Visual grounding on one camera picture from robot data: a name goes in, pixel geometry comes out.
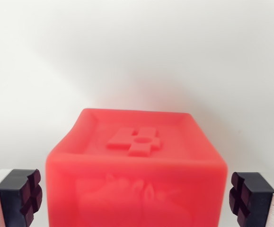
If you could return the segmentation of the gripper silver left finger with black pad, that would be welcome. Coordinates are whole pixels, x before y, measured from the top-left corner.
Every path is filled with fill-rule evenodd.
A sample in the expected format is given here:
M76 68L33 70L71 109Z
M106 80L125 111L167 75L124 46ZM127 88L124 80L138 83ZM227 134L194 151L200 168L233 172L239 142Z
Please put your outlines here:
M0 227L29 227L43 192L38 169L0 170Z

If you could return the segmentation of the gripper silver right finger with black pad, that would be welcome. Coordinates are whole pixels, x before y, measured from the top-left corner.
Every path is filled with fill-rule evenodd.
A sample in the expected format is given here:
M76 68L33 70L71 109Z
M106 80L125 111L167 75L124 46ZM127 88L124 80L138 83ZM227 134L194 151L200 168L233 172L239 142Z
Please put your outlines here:
M274 227L274 188L259 172L234 172L231 212L240 227Z

